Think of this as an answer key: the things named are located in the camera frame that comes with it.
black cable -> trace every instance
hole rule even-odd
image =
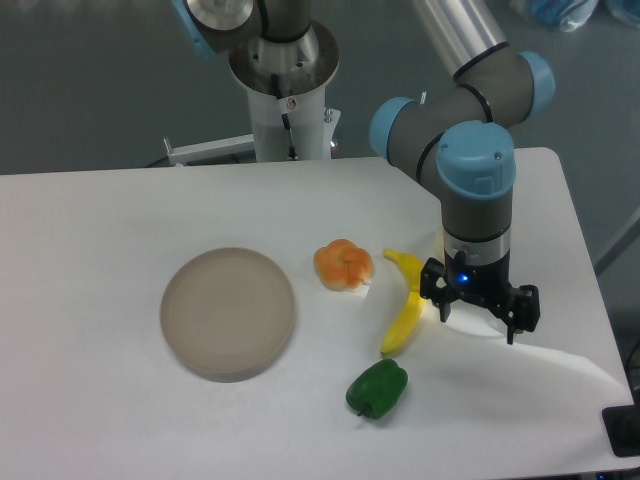
[[[275,73],[271,74],[271,87],[273,88],[276,100],[282,100],[284,95],[280,89],[280,78]],[[293,142],[293,133],[291,133],[291,123],[289,122],[288,113],[282,114],[282,124],[284,125],[284,129],[287,132],[287,138],[289,140],[289,158],[291,160],[298,160],[298,153],[296,152],[296,146]]]
[[[640,339],[638,339],[636,344],[633,346],[633,348],[631,349],[631,353],[629,353],[629,356],[627,357],[627,360],[624,362],[624,371],[625,372],[627,370],[629,370],[629,368],[631,368],[631,360],[633,359],[633,355],[636,353],[638,348],[640,348]]]
[[[168,160],[169,160],[169,157],[167,155],[165,155],[164,157],[159,158],[155,162],[151,162],[149,165],[145,165],[143,168],[153,168],[156,165],[160,165],[162,162],[166,162]]]

white table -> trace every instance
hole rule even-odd
[[[379,422],[346,406],[406,295],[382,249],[434,254],[437,201],[381,159],[0,178],[0,477],[507,478],[632,468],[600,412],[631,403],[556,155],[517,152],[511,279],[540,288],[535,333],[434,309],[397,357]],[[367,248],[371,287],[324,289],[314,251]],[[293,283],[297,324],[261,375],[185,370],[159,326],[165,286],[243,246]]]

gray floor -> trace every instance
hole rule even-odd
[[[640,206],[640,30],[600,8],[574,33],[548,32],[489,5],[519,50],[552,64],[557,98],[513,128],[519,147],[561,157],[595,255]],[[342,110],[339,156],[373,154],[369,121],[386,99],[430,98],[451,80],[406,0],[316,0],[340,46],[327,90]],[[192,51],[170,0],[0,2],[0,174],[135,168],[187,145],[249,133],[225,55]],[[532,178],[544,194],[543,179]],[[600,278],[623,355],[640,337],[640,242]]]

silver cylinder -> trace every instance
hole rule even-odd
[[[451,75],[506,42],[483,0],[412,0],[431,43]]]
[[[191,14],[213,30],[234,30],[247,21],[253,0],[187,0]]]

yellow banana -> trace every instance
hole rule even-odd
[[[420,296],[420,273],[424,265],[422,260],[412,253],[396,252],[390,248],[385,248],[383,254],[385,258],[398,266],[409,287],[407,301],[389,330],[387,330],[380,347],[382,355],[392,355],[402,349],[411,336],[411,332],[416,328],[418,319],[422,314],[426,301]]]

